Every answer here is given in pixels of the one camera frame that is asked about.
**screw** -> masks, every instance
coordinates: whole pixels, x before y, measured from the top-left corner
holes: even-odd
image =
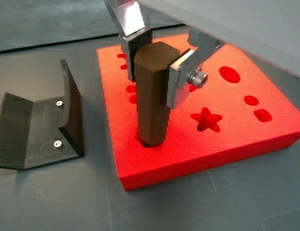
[[[62,141],[55,141],[55,142],[54,142],[54,146],[55,146],[56,148],[59,148],[62,145],[63,145]]]
[[[56,106],[62,107],[64,105],[63,101],[56,101]]]
[[[187,83],[193,84],[197,88],[201,88],[206,84],[208,74],[198,68],[195,69],[189,78]]]

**wooden block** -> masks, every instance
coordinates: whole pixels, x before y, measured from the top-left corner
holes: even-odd
[[[137,86],[138,135],[153,146],[166,140],[169,64],[181,52],[163,42],[145,45],[134,57]]]

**grey table surface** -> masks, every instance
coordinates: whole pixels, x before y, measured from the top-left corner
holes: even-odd
[[[158,30],[155,37],[185,27]],[[82,92],[86,157],[0,169],[0,230],[300,231],[300,141],[286,150],[126,192],[117,177],[95,49],[117,37],[0,54],[4,92],[63,94],[66,59]],[[256,60],[300,109],[300,79]]]
[[[178,24],[142,5],[153,28]],[[0,0],[0,51],[118,33],[103,0]]]

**star-shaped hole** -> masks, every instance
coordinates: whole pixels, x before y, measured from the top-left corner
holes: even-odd
[[[203,107],[201,114],[191,114],[191,119],[198,122],[197,131],[203,132],[208,128],[216,133],[221,131],[218,127],[218,121],[222,119],[222,115],[214,115],[210,110]]]

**circular hole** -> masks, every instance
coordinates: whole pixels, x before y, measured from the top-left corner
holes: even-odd
[[[130,96],[130,102],[133,104],[137,104],[137,96],[135,95]]]
[[[135,86],[134,86],[134,85],[129,85],[129,86],[126,87],[126,91],[127,91],[129,93],[134,93],[134,92],[135,92]]]
[[[233,68],[221,67],[218,72],[224,79],[230,83],[238,83],[241,81],[241,76]]]
[[[253,97],[253,96],[245,96],[245,97],[244,97],[244,102],[245,102],[249,106],[256,106],[256,105],[258,105],[258,99],[257,99],[257,97]]]

